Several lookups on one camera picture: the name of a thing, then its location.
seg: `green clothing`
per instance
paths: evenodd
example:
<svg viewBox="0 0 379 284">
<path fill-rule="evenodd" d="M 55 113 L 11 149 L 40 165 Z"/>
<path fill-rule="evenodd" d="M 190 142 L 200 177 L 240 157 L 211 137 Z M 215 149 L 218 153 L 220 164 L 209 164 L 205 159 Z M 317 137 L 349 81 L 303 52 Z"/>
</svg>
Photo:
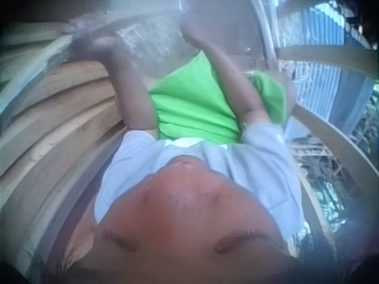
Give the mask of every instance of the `green clothing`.
<svg viewBox="0 0 379 284">
<path fill-rule="evenodd" d="M 247 74 L 274 124 L 286 116 L 284 88 L 268 75 Z M 201 52 L 150 91 L 159 117 L 161 139 L 202 138 L 217 144 L 236 143 L 240 128 L 226 102 L 215 71 Z"/>
</svg>

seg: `closed eye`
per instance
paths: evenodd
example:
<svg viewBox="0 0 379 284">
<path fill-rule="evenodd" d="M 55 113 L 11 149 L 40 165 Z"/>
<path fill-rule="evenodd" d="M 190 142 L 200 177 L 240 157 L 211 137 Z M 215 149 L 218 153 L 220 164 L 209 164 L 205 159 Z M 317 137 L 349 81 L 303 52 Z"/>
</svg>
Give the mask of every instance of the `closed eye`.
<svg viewBox="0 0 379 284">
<path fill-rule="evenodd" d="M 260 231 L 237 231 L 221 238 L 214 247 L 214 251 L 218 254 L 225 255 L 235 248 L 255 240 L 271 241 L 267 234 Z"/>
<path fill-rule="evenodd" d="M 121 249 L 128 253 L 135 253 L 140 248 L 140 243 L 132 236 L 125 238 L 115 232 L 107 230 L 104 231 L 101 237 L 103 240 L 108 240 L 118 245 Z"/>
</svg>

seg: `metal roof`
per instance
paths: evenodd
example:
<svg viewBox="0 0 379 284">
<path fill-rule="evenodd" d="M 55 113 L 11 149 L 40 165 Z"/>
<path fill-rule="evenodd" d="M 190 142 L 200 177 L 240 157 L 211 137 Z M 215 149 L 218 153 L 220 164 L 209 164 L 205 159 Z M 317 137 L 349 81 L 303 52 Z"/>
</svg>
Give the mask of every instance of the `metal roof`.
<svg viewBox="0 0 379 284">
<path fill-rule="evenodd" d="M 298 31 L 293 27 L 280 30 L 282 46 L 293 45 L 285 40 L 286 36 L 298 35 L 295 45 L 344 45 L 344 19 L 329 4 L 304 9 L 294 17 L 300 19 Z M 291 26 L 291 18 L 283 19 L 281 24 Z M 328 120 L 338 91 L 341 68 L 331 65 L 297 62 L 294 83 L 298 89 L 299 102 L 310 110 Z M 285 136 L 287 140 L 304 137 L 309 131 L 291 118 Z"/>
</svg>

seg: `wooden beam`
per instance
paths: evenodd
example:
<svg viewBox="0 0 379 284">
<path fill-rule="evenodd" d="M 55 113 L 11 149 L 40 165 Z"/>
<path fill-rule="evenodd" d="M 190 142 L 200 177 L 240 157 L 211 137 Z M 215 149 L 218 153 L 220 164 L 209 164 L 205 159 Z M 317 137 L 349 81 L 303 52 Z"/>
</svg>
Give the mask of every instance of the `wooden beam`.
<svg viewBox="0 0 379 284">
<path fill-rule="evenodd" d="M 111 98 L 55 129 L 26 152 L 0 180 L 5 259 L 15 261 L 27 228 L 58 181 L 120 121 Z"/>
<path fill-rule="evenodd" d="M 289 46 L 275 50 L 281 60 L 326 63 L 379 79 L 376 50 L 344 46 Z"/>
<path fill-rule="evenodd" d="M 277 55 L 275 53 L 274 42 L 272 40 L 272 34 L 268 19 L 265 13 L 265 9 L 261 0 L 251 0 L 253 9 L 258 18 L 259 26 L 261 28 L 261 34 L 263 38 L 264 49 L 267 58 L 267 65 L 269 70 L 278 70 L 279 64 Z"/>
<path fill-rule="evenodd" d="M 365 154 L 341 131 L 307 108 L 296 105 L 293 116 L 317 136 L 346 167 L 366 204 L 376 214 L 379 200 L 379 172 Z"/>
<path fill-rule="evenodd" d="M 167 15 L 172 11 L 177 11 L 178 6 L 161 5 L 161 7 L 151 10 L 151 7 L 145 7 L 143 11 L 136 10 L 126 11 L 127 14 L 122 14 L 122 18 L 109 17 L 109 22 L 96 31 L 104 31 L 110 28 L 118 29 L 128 26 L 132 23 L 143 21 L 151 16 Z M 13 116 L 19 104 L 25 100 L 28 91 L 36 86 L 45 75 L 55 67 L 58 67 L 69 55 L 69 47 L 71 45 L 72 35 L 64 35 L 58 38 L 53 43 L 44 48 L 31 63 L 14 77 L 0 93 L 2 104 L 0 104 L 0 121 L 1 133 L 8 128 L 11 117 Z"/>
<path fill-rule="evenodd" d="M 278 18 L 287 17 L 295 12 L 314 7 L 322 3 L 328 3 L 329 0 L 289 0 L 285 1 L 278 7 Z"/>
<path fill-rule="evenodd" d="M 52 129 L 115 95 L 108 79 L 63 91 L 22 113 L 0 137 L 0 176 Z"/>
<path fill-rule="evenodd" d="M 47 261 L 66 218 L 104 163 L 118 149 L 123 135 L 122 124 L 112 128 L 54 187 L 23 236 L 15 265 L 20 273 L 27 274 L 34 256 L 41 258 L 40 261 Z"/>
<path fill-rule="evenodd" d="M 105 77 L 108 77 L 108 72 L 98 62 L 82 61 L 59 66 L 28 93 L 14 114 L 17 115 L 56 93 Z"/>
</svg>

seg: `child's hand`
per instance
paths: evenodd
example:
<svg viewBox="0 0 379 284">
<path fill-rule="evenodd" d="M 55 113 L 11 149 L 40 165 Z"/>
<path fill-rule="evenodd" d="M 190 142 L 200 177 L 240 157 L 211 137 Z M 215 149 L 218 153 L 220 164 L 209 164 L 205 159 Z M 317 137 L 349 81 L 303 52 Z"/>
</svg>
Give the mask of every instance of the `child's hand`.
<svg viewBox="0 0 379 284">
<path fill-rule="evenodd" d="M 111 31 L 97 33 L 99 21 L 93 19 L 93 15 L 85 15 L 73 20 L 63 31 L 73 34 L 72 60 L 95 60 L 105 63 L 112 54 L 125 49 L 123 39 Z"/>
<path fill-rule="evenodd" d="M 202 49 L 208 42 L 207 36 L 200 25 L 198 15 L 194 12 L 189 12 L 182 16 L 181 32 L 184 40 L 198 49 Z"/>
</svg>

